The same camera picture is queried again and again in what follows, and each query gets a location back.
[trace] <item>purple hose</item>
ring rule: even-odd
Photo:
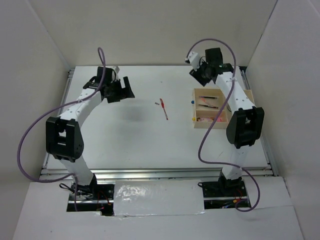
[[[103,80],[105,78],[105,74],[106,74],[106,59],[105,59],[105,53],[104,51],[102,50],[101,47],[98,47],[98,54],[99,54],[99,57],[100,57],[100,60],[102,62],[102,65],[103,65],[103,71],[102,71],[102,77],[101,79]],[[60,106],[57,106],[47,112],[45,112],[44,114],[42,114],[40,117],[38,117],[28,128],[27,130],[25,131],[25,133],[22,135],[22,138],[19,142],[19,145],[18,145],[18,150],[17,150],[17,153],[16,153],[16,161],[17,161],[17,164],[18,164],[18,167],[20,169],[20,171],[22,172],[22,174],[29,180],[31,181],[34,181],[34,182],[37,182],[37,183],[55,183],[55,182],[59,182],[63,179],[66,179],[70,176],[73,176],[74,177],[74,182],[75,182],[75,189],[74,189],[74,208],[75,210],[77,211],[77,191],[78,191],[78,178],[76,175],[74,175],[73,173],[70,173],[70,174],[67,174],[63,177],[60,177],[58,179],[53,179],[53,180],[41,180],[39,178],[35,178],[33,176],[30,176],[22,167],[21,165],[21,148],[22,148],[22,144],[24,143],[24,140],[26,138],[26,136],[28,135],[28,133],[30,132],[30,130],[41,120],[43,119],[45,116],[53,113],[54,111],[58,110],[58,109],[61,109],[61,108],[64,108],[66,106],[69,106],[69,105],[73,105],[73,104],[77,104],[79,103],[80,101],[85,101],[85,100],[88,100],[89,98],[91,98],[93,95],[95,95],[98,91],[100,91],[101,89],[101,86],[102,86],[102,83],[103,81],[100,81],[97,89],[94,91],[94,93],[92,93],[91,95],[81,99],[81,100],[76,100],[76,101],[71,101],[71,102],[68,102],[68,103],[65,103],[65,104],[62,104]]]
[[[215,39],[215,38],[204,38],[204,39],[201,39],[201,40],[197,41],[197,42],[196,42],[195,44],[193,44],[192,47],[189,49],[186,57],[189,56],[190,52],[192,51],[192,49],[193,49],[197,44],[199,44],[199,43],[201,43],[201,42],[204,42],[204,41],[215,41],[215,42],[219,42],[219,43],[225,45],[225,46],[230,50],[230,52],[231,52],[231,54],[232,54],[232,57],[233,57],[233,73],[232,73],[232,86],[231,86],[230,92],[229,92],[228,96],[226,97],[226,99],[225,99],[222,107],[220,108],[217,116],[215,116],[213,122],[211,123],[210,127],[209,127],[208,130],[206,131],[206,133],[205,133],[205,135],[204,135],[204,137],[203,137],[203,139],[202,139],[202,141],[201,141],[201,144],[200,144],[199,150],[198,150],[198,158],[199,158],[199,160],[200,160],[201,162],[203,162],[203,163],[205,163],[205,164],[229,165],[229,166],[232,166],[232,167],[236,167],[236,168],[241,169],[241,166],[236,165],[236,164],[233,164],[233,163],[221,162],[221,161],[205,161],[205,160],[203,160],[203,159],[201,158],[201,150],[202,150],[202,148],[203,148],[203,146],[204,146],[204,143],[205,143],[205,141],[206,141],[206,139],[207,139],[207,137],[208,137],[211,129],[212,129],[212,128],[214,127],[214,125],[216,124],[216,122],[217,122],[220,114],[222,113],[222,111],[224,110],[225,106],[227,105],[228,100],[229,100],[229,98],[231,97],[232,91],[234,90],[234,87],[235,87],[235,76],[236,76],[236,66],[237,66],[237,64],[236,64],[236,63],[237,63],[237,62],[236,62],[236,56],[235,56],[234,51],[231,49],[231,47],[230,47],[228,44],[226,44],[225,42],[223,42],[223,41],[221,41],[221,40],[219,40],[219,39]],[[245,168],[242,167],[242,170],[245,171],[245,172],[248,174],[248,176],[253,180],[254,184],[256,185],[257,192],[258,192],[257,200],[256,200],[255,204],[254,204],[251,208],[245,209],[245,210],[242,210],[242,209],[239,209],[239,208],[238,208],[238,204],[241,203],[241,202],[246,201],[245,199],[238,201],[238,202],[234,205],[235,209],[237,209],[237,210],[240,211],[240,212],[246,213],[246,212],[252,211],[252,210],[255,209],[256,206],[258,205],[258,203],[259,203],[259,201],[260,201],[260,187],[259,187],[256,179],[254,178],[254,176],[252,176],[252,174],[251,174],[247,169],[245,169]]]

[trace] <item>purple cable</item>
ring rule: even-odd
[[[102,77],[101,79],[104,79],[105,78],[105,74],[106,74],[106,59],[105,59],[105,53],[103,51],[103,49],[101,47],[98,47],[98,54],[99,54],[99,57],[100,57],[100,60],[102,62],[102,65],[103,65],[103,71],[102,71]],[[22,135],[22,138],[20,140],[20,143],[18,145],[18,150],[17,150],[17,153],[16,153],[16,161],[17,161],[17,164],[18,164],[18,167],[20,169],[20,171],[22,172],[22,174],[29,180],[31,181],[34,181],[34,182],[37,182],[37,183],[55,183],[55,182],[59,182],[63,179],[66,179],[70,176],[73,176],[74,177],[74,182],[75,182],[75,189],[74,189],[74,208],[76,211],[77,210],[77,191],[78,191],[78,178],[76,175],[74,175],[73,173],[70,173],[70,174],[67,174],[63,177],[60,177],[60,178],[57,178],[57,179],[53,179],[53,180],[42,180],[42,179],[39,179],[39,178],[35,178],[33,176],[30,176],[22,167],[21,165],[21,148],[22,148],[22,144],[24,143],[24,140],[26,138],[26,136],[28,135],[28,133],[30,132],[30,130],[41,120],[43,119],[45,116],[53,113],[54,111],[58,110],[58,109],[61,109],[61,108],[64,108],[66,106],[69,106],[69,105],[73,105],[73,104],[77,104],[79,102],[82,102],[82,101],[86,101],[88,100],[89,98],[91,98],[93,95],[95,95],[98,91],[100,91],[101,89],[101,86],[102,86],[102,83],[103,81],[100,81],[97,89],[94,91],[94,93],[92,93],[91,95],[81,99],[81,100],[76,100],[76,101],[71,101],[71,102],[68,102],[68,103],[65,103],[65,104],[62,104],[60,106],[57,106],[47,112],[45,112],[44,114],[42,114],[40,117],[38,117],[29,127],[28,129],[25,131],[25,133]]]
[[[190,52],[192,51],[192,49],[193,49],[197,44],[199,44],[199,43],[201,43],[201,42],[204,42],[204,41],[215,41],[215,42],[219,42],[219,43],[225,45],[225,46],[230,50],[230,52],[231,52],[231,54],[232,54],[232,57],[233,57],[233,73],[232,73],[232,86],[231,86],[230,92],[229,92],[228,96],[226,97],[226,99],[225,99],[222,107],[220,108],[217,116],[214,118],[213,122],[211,123],[210,127],[209,127],[208,130],[206,131],[206,133],[205,133],[205,135],[204,135],[204,137],[203,137],[203,139],[202,139],[202,141],[201,141],[201,144],[200,144],[199,150],[198,150],[198,158],[199,158],[199,160],[200,160],[201,162],[203,162],[203,163],[205,163],[205,164],[229,165],[229,166],[232,166],[232,167],[236,167],[236,168],[241,169],[241,166],[236,165],[236,164],[233,164],[233,163],[221,162],[221,161],[205,161],[205,160],[203,160],[203,159],[201,158],[201,150],[202,150],[202,148],[203,148],[203,146],[204,146],[204,143],[205,143],[205,141],[206,141],[206,139],[207,139],[207,137],[208,137],[211,129],[212,129],[212,128],[214,127],[214,125],[216,124],[216,122],[217,122],[220,114],[222,113],[222,111],[224,110],[225,106],[227,105],[228,100],[229,100],[229,98],[231,97],[232,91],[234,90],[234,87],[235,87],[235,76],[236,76],[236,66],[237,66],[237,65],[236,65],[236,63],[237,63],[237,62],[236,62],[236,56],[235,56],[234,51],[231,49],[231,47],[230,47],[228,44],[226,44],[225,42],[223,42],[223,41],[221,41],[221,40],[219,40],[219,39],[215,39],[215,38],[204,38],[204,39],[201,39],[201,40],[197,41],[197,42],[196,42],[195,44],[193,44],[192,47],[189,49],[186,57],[189,56]],[[236,204],[234,205],[235,209],[237,209],[237,210],[240,211],[240,212],[246,213],[246,212],[252,211],[252,210],[255,209],[256,206],[258,205],[258,203],[259,203],[259,201],[260,201],[260,187],[259,187],[256,179],[254,178],[254,176],[252,176],[252,174],[251,174],[247,169],[245,169],[245,168],[242,167],[242,170],[245,171],[245,172],[248,174],[248,176],[253,180],[254,184],[256,185],[257,192],[258,192],[258,197],[257,197],[257,199],[256,199],[256,202],[255,202],[255,204],[254,204],[251,208],[245,209],[245,210],[238,208],[238,204],[241,203],[241,202],[246,201],[245,199],[242,199],[242,200],[236,202]]]

